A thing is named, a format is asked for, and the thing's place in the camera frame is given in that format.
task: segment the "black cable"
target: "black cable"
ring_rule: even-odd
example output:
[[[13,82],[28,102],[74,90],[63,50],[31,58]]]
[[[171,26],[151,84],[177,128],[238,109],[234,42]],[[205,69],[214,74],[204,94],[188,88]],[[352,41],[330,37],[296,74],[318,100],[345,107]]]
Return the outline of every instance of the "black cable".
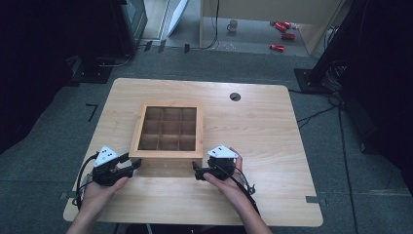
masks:
[[[307,121],[306,121],[303,125],[301,125],[298,129],[301,129],[301,128],[303,128],[305,125],[307,125],[312,118],[317,117],[317,116],[321,115],[322,113],[328,112],[328,111],[330,111],[330,110],[332,110],[332,109],[334,109],[334,108],[336,108],[336,107],[337,107],[337,106],[331,106],[331,107],[329,107],[329,108],[327,108],[327,109],[324,109],[324,110],[322,110],[322,111],[317,112],[317,113],[314,114],[314,115],[311,115],[311,116],[306,117],[306,118],[304,118],[304,119],[298,120],[297,123],[300,123],[301,121],[307,120]]]
[[[342,142],[342,146],[343,146],[344,166],[345,166],[345,169],[346,169],[347,184],[349,186],[349,195],[350,195],[350,202],[351,202],[351,205],[352,205],[353,221],[354,221],[354,224],[355,224],[355,233],[358,234],[355,201],[354,201],[354,198],[353,198],[352,183],[350,181],[349,165],[348,165],[347,152],[346,152],[346,142],[345,142],[345,139],[344,139],[344,131],[343,131],[343,121],[341,119],[341,110],[342,110],[342,107],[339,107],[338,108],[338,119],[339,119],[339,122],[340,122],[340,133],[341,133],[341,142]]]
[[[78,175],[78,179],[76,182],[76,198],[74,198],[72,200],[72,204],[74,206],[78,207],[78,210],[80,211],[80,208],[82,207],[82,195],[80,194],[80,189],[83,188],[84,186],[86,186],[87,184],[84,184],[82,187],[80,186],[82,177],[83,177],[83,171],[85,170],[86,166],[88,165],[88,163],[97,158],[97,155],[99,154],[99,152],[96,152],[95,155],[91,156],[88,160],[85,161],[85,163],[82,165],[82,168],[79,171],[79,175]]]

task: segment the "wooden grid tray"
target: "wooden grid tray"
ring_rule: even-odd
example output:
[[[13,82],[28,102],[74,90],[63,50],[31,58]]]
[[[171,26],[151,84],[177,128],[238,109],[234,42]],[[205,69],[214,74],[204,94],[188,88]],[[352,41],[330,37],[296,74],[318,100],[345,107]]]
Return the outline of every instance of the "wooden grid tray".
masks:
[[[203,159],[203,109],[199,103],[145,102],[131,143],[132,161],[147,176],[192,176]]]

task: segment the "black stand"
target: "black stand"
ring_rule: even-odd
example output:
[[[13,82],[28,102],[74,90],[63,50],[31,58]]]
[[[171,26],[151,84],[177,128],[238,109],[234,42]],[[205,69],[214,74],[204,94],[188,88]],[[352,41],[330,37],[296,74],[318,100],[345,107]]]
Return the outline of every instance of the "black stand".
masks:
[[[106,84],[113,68],[110,65],[115,64],[115,61],[113,59],[101,59],[100,61],[103,61],[103,63],[108,66],[90,66],[89,63],[82,61],[71,81],[78,83]]]
[[[331,93],[322,82],[312,82],[311,74],[312,69],[299,69],[294,68],[295,78],[297,79],[300,90],[305,94],[327,94]]]

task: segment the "human hand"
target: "human hand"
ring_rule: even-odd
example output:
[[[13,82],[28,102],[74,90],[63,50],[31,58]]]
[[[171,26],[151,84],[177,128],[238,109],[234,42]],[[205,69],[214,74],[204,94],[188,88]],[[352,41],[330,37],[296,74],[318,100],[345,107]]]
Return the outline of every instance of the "human hand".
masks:
[[[123,177],[110,187],[100,186],[95,182],[89,183],[85,188],[82,208],[76,215],[67,233],[90,233],[94,223],[100,217],[110,199],[128,180],[127,177]]]
[[[236,168],[239,171],[234,172],[233,178],[240,184],[244,184],[243,180],[241,179],[241,174],[243,171],[243,157],[241,157],[241,155],[235,149],[230,149],[239,155],[235,162]],[[245,194],[233,180],[231,180],[230,178],[220,180],[211,174],[204,174],[204,178],[206,179],[206,181],[216,186],[219,192],[221,192],[221,194],[223,194],[228,199],[234,210],[240,216],[241,221],[244,224],[246,233],[273,233],[270,228],[268,228],[267,224],[265,224],[264,220],[261,218],[258,212],[252,207]]]
[[[243,171],[243,157],[234,148],[230,149],[239,155],[235,162],[236,169],[234,171],[233,178],[240,184],[244,184],[241,179],[241,172]],[[249,203],[244,193],[231,178],[220,180],[208,173],[204,174],[204,178],[206,181],[216,186],[219,192],[224,195],[234,207],[238,204]]]

